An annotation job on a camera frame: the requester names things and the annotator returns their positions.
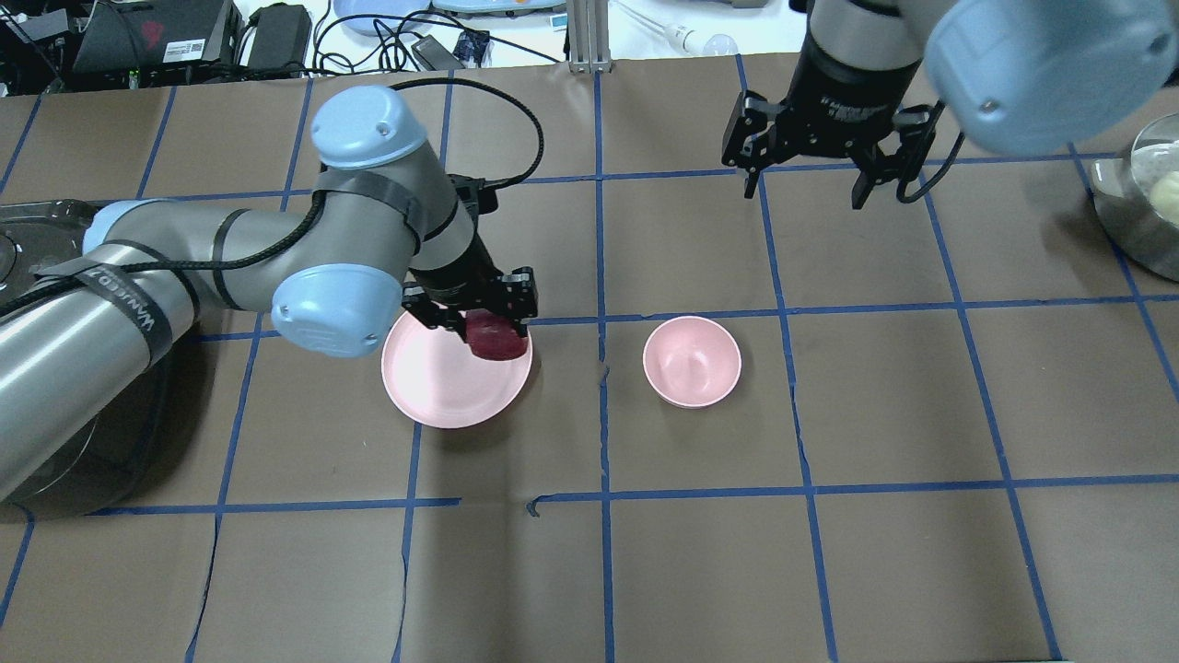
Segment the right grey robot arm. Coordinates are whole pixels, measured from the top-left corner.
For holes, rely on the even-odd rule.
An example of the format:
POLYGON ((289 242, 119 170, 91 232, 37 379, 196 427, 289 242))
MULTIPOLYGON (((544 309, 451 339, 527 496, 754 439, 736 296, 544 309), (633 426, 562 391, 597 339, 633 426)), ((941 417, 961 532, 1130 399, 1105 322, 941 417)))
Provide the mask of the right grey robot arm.
POLYGON ((779 101, 737 97, 722 163, 751 198, 760 175, 795 157, 850 160, 851 205, 895 183, 913 189, 950 113, 990 155, 1048 155, 1150 100, 1175 76, 1174 1, 793 1, 806 17, 799 61, 779 101))

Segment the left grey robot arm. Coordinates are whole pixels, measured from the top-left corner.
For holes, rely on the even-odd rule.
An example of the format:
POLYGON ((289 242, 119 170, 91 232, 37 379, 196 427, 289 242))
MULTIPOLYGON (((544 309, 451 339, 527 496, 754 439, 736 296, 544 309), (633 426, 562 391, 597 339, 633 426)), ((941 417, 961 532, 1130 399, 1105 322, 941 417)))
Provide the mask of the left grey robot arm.
POLYGON ((193 202, 101 206, 75 260, 4 304, 4 495, 171 352, 206 308, 265 313, 307 352, 365 356, 400 313, 487 360, 518 357, 539 295, 498 269, 477 204, 505 180, 442 168, 402 97, 428 79, 350 87, 310 125, 320 176, 307 214, 193 202))

